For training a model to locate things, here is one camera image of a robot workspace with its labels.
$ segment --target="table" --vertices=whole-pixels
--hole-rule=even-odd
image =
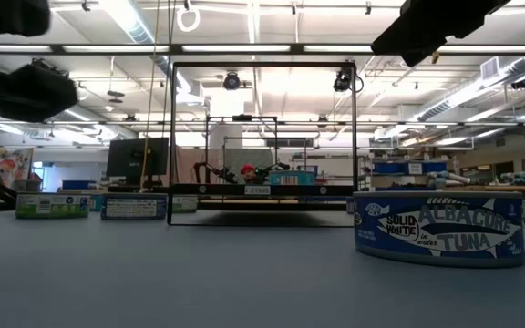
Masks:
[[[0,328],[525,326],[525,266],[439,268],[352,229],[168,227],[0,213]]]

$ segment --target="red object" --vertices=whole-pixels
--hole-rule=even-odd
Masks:
[[[251,164],[244,164],[244,166],[241,169],[241,175],[244,175],[245,172],[250,170],[254,170],[254,166],[252,166]]]
[[[0,162],[0,167],[2,165],[6,165],[8,166],[10,169],[14,169],[15,168],[15,162],[12,161],[11,159],[4,159]]]

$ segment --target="green label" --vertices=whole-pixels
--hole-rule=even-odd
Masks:
[[[66,194],[19,195],[15,216],[18,219],[86,218],[90,196]]]

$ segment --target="blue bin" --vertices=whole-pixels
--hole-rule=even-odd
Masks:
[[[447,170],[447,163],[444,162],[428,162],[423,163],[423,172],[442,172]]]
[[[402,163],[375,163],[374,172],[378,174],[398,174],[404,172]]]
[[[276,186],[313,186],[315,173],[294,170],[276,170],[269,174],[269,180]]]

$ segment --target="cable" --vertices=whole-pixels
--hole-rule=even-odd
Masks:
[[[161,0],[157,1],[157,7],[161,5]],[[160,34],[160,10],[157,11],[157,21],[155,23],[155,38],[153,40],[153,57],[157,55],[157,40],[159,40],[159,34]],[[143,167],[141,170],[141,180],[139,182],[139,186],[141,189],[143,189],[143,180],[145,179],[145,173],[146,173],[146,165],[147,165],[147,150],[149,149],[149,122],[151,118],[151,100],[153,100],[153,84],[155,82],[155,60],[151,60],[151,83],[149,87],[149,108],[147,113],[147,125],[145,127],[145,148],[143,151]]]

